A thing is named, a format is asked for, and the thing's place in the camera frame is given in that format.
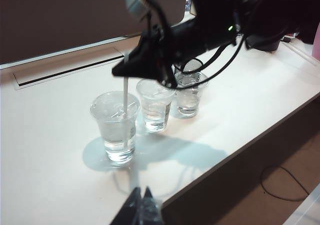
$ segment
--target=white table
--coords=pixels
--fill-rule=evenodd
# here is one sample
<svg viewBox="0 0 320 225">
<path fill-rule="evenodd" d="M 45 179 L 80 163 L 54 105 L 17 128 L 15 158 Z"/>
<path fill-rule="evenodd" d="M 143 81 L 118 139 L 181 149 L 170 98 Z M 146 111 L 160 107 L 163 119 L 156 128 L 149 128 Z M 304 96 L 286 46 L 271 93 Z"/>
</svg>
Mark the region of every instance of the white table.
<svg viewBox="0 0 320 225">
<path fill-rule="evenodd" d="M 134 158 L 114 169 L 89 107 L 98 95 L 122 89 L 123 80 L 111 75 L 115 64 L 20 90 L 1 71 L 3 224 L 105 225 L 135 186 L 149 186 L 168 204 L 320 92 L 320 78 L 304 71 L 310 63 L 283 44 L 274 54 L 242 49 L 209 83 L 196 117 L 178 118 L 173 102 L 167 129 L 147 134 L 139 115 Z M 129 80 L 134 95 L 137 82 Z"/>
</svg>

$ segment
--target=black object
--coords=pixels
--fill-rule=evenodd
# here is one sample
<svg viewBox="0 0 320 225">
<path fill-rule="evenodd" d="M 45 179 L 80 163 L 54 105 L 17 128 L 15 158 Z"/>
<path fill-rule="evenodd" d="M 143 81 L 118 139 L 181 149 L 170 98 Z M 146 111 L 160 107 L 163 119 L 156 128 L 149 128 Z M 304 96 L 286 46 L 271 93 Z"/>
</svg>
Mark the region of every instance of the black object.
<svg viewBox="0 0 320 225">
<path fill-rule="evenodd" d="M 295 33 L 308 23 L 319 21 L 318 0 L 192 0 L 197 15 L 194 19 L 171 27 L 171 32 L 154 26 L 151 36 L 144 32 L 127 63 L 121 61 L 112 74 L 158 80 L 176 88 L 172 65 L 184 63 L 216 47 L 236 43 L 243 34 L 247 49 L 273 51 L 280 39 Z M 235 58 L 240 47 L 214 78 Z"/>
<path fill-rule="evenodd" d="M 141 189 L 133 189 L 110 225 L 164 225 L 161 209 L 149 187 L 141 198 Z"/>
<path fill-rule="evenodd" d="M 187 62 L 182 62 L 174 65 L 174 74 L 180 72 L 195 73 L 203 67 L 204 63 L 198 58 L 192 58 Z"/>
</svg>

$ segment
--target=plastic cup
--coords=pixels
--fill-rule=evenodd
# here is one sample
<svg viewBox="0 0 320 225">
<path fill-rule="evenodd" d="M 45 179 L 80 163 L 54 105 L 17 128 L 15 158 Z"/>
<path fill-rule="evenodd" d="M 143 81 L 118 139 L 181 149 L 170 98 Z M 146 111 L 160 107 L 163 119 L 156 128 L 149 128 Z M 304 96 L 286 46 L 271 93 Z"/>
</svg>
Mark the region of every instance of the plastic cup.
<svg viewBox="0 0 320 225">
<path fill-rule="evenodd" d="M 168 123 L 174 89 L 167 89 L 157 81 L 142 79 L 136 85 L 140 95 L 144 125 L 149 133 L 164 130 Z"/>
<path fill-rule="evenodd" d="M 191 74 L 177 73 L 175 75 L 178 88 L 183 88 L 207 79 L 201 72 Z M 176 102 L 178 111 L 185 117 L 194 117 L 198 113 L 200 98 L 208 82 L 202 83 L 193 88 L 176 90 Z"/>
<path fill-rule="evenodd" d="M 98 96 L 90 107 L 104 140 L 106 154 L 111 161 L 119 164 L 132 159 L 135 151 L 136 118 L 140 109 L 139 100 L 130 93 L 126 114 L 123 102 L 122 91 L 111 91 Z"/>
</svg>

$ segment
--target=floor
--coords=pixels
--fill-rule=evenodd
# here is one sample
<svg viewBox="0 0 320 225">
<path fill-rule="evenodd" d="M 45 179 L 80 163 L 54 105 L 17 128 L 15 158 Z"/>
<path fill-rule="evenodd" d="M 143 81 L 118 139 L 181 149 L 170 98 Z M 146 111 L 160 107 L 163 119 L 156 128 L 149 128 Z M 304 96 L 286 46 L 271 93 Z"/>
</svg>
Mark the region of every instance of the floor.
<svg viewBox="0 0 320 225">
<path fill-rule="evenodd" d="M 264 192 L 268 165 L 288 169 L 310 193 L 320 183 L 320 102 L 313 101 L 162 210 L 166 225 L 281 225 L 301 204 Z M 268 170 L 270 192 L 304 198 L 280 168 Z"/>
</svg>

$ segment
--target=black cable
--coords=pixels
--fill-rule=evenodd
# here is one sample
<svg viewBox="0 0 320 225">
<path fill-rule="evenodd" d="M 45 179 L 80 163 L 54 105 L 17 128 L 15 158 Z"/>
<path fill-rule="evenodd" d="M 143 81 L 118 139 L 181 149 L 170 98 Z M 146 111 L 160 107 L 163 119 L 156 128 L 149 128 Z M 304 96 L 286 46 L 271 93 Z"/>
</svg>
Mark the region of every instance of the black cable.
<svg viewBox="0 0 320 225">
<path fill-rule="evenodd" d="M 146 14 L 146 21 L 147 21 L 147 31 L 148 31 L 148 39 L 151 40 L 151 12 Z"/>
<path fill-rule="evenodd" d="M 164 37 L 171 37 L 172 36 L 172 32 L 169 26 L 169 23 L 167 21 L 166 15 L 164 13 L 164 11 L 162 10 L 162 8 L 160 7 L 159 3 L 156 0 L 145 0 L 157 13 L 162 28 L 163 28 L 163 33 L 164 33 Z"/>
<path fill-rule="evenodd" d="M 211 79 L 215 78 L 216 76 L 218 76 L 218 75 L 219 75 L 220 73 L 222 73 L 223 70 L 225 70 L 225 69 L 232 63 L 232 61 L 236 58 L 236 56 L 238 55 L 238 53 L 239 53 L 239 51 L 240 51 L 240 49 L 241 49 L 241 47 L 242 47 L 242 44 L 243 44 L 243 42 L 244 42 L 244 39 L 245 39 L 245 36 L 242 36 L 241 41 L 240 41 L 238 47 L 236 48 L 236 51 L 235 51 L 234 54 L 232 55 L 232 57 L 231 57 L 231 58 L 229 59 L 229 61 L 228 61 L 222 68 L 220 68 L 220 70 L 217 71 L 215 74 L 213 74 L 212 76 L 208 77 L 208 78 L 205 79 L 205 80 L 202 80 L 202 81 L 199 81 L 199 82 L 197 82 L 197 83 L 194 83 L 194 84 L 191 84 L 191 85 L 188 85 L 188 86 L 184 86 L 184 87 L 176 87 L 175 89 L 176 89 L 176 90 L 191 89 L 191 88 L 194 88 L 194 87 L 196 87 L 196 86 L 199 86 L 200 84 L 204 84 L 204 83 L 210 81 Z"/>
<path fill-rule="evenodd" d="M 242 35 L 241 41 L 240 41 L 236 51 L 234 52 L 232 57 L 229 59 L 229 61 L 219 71 L 217 71 L 215 74 L 213 74 L 212 76 L 208 77 L 207 79 L 205 79 L 203 81 L 200 81 L 200 82 L 188 85 L 188 86 L 184 86 L 184 87 L 176 87 L 175 89 L 176 90 L 184 90 L 184 89 L 191 89 L 191 88 L 197 87 L 200 84 L 204 84 L 204 83 L 210 81 L 211 79 L 215 78 L 216 76 L 218 76 L 220 73 L 222 73 L 232 63 L 232 61 L 235 59 L 235 57 L 238 55 L 238 53 L 239 53 L 239 51 L 240 51 L 240 49 L 242 47 L 242 44 L 243 44 L 244 40 L 247 37 L 247 32 L 251 28 L 252 20 L 254 19 L 256 13 L 260 9 L 261 4 L 262 4 L 262 0 L 257 2 L 257 5 L 254 7 L 252 13 L 249 16 L 249 19 L 248 19 L 248 22 L 247 22 L 247 26 L 243 29 L 243 35 Z"/>
<path fill-rule="evenodd" d="M 275 195 L 275 194 L 269 192 L 269 191 L 265 188 L 265 186 L 264 186 L 264 184 L 263 184 L 263 175 L 264 175 L 264 173 L 266 172 L 266 170 L 272 169 L 272 168 L 280 168 L 280 169 L 285 170 L 285 171 L 299 184 L 299 186 L 305 191 L 305 193 L 307 194 L 307 196 L 306 196 L 306 197 L 303 197 L 303 198 L 291 199 L 291 198 L 287 198 L 287 197 L 278 196 L 278 195 Z M 269 195 L 271 195 L 271 196 L 273 196 L 273 197 L 275 197 L 275 198 L 277 198 L 277 199 L 281 199 L 281 200 L 285 200 L 285 201 L 290 201 L 290 202 L 301 202 L 301 201 L 305 200 L 305 199 L 310 195 L 310 193 L 307 191 L 307 189 L 296 179 L 296 177 L 295 177 L 289 170 L 287 170 L 286 168 L 284 168 L 284 167 L 282 167 L 282 166 L 279 166 L 279 165 L 269 165 L 269 166 L 266 166 L 266 167 L 262 170 L 262 172 L 260 173 L 260 178 L 259 178 L 259 180 L 260 180 L 260 185 L 261 185 L 261 187 L 263 188 L 263 190 L 264 190 L 267 194 L 269 194 Z"/>
<path fill-rule="evenodd" d="M 183 74 L 192 74 L 192 73 L 197 73 L 202 71 L 203 69 L 206 69 L 209 65 L 211 65 L 215 60 L 217 60 L 217 58 L 221 55 L 221 53 L 226 49 L 226 47 L 228 47 L 230 43 L 227 43 L 225 45 L 222 45 L 218 48 L 218 50 L 214 53 L 214 55 L 205 63 L 203 64 L 201 67 L 193 70 L 193 71 L 181 71 Z"/>
</svg>

